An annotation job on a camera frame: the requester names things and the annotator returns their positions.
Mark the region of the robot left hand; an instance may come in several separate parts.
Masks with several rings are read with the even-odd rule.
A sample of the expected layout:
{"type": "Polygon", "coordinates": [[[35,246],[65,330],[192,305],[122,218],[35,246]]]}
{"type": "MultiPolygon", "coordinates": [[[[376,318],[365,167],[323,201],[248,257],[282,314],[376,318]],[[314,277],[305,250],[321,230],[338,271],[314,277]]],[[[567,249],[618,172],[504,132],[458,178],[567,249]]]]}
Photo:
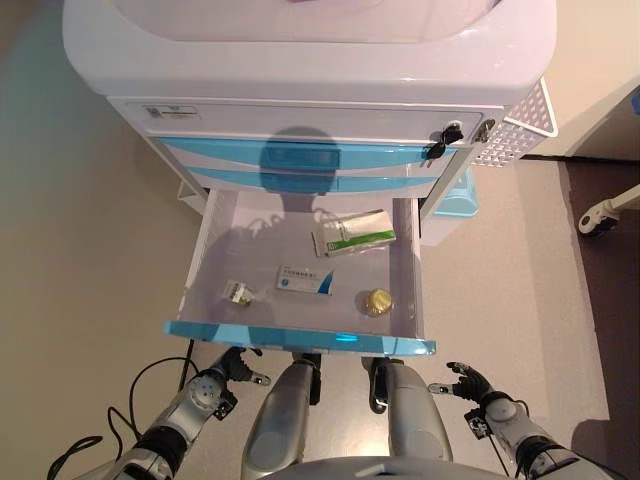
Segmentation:
{"type": "Polygon", "coordinates": [[[269,386],[271,379],[264,374],[252,370],[243,360],[244,347],[233,346],[227,349],[212,365],[227,381],[248,382],[260,386],[269,386]]]}

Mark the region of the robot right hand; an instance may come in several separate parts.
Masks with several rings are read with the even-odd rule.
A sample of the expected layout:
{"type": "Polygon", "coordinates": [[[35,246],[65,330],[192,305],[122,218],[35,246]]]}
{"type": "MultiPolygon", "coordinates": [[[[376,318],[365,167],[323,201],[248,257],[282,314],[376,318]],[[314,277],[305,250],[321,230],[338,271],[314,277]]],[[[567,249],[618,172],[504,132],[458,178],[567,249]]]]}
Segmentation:
{"type": "Polygon", "coordinates": [[[480,404],[482,399],[494,391],[491,383],[473,367],[457,361],[446,363],[446,367],[458,375],[454,384],[431,383],[427,389],[432,394],[452,395],[480,404]]]}

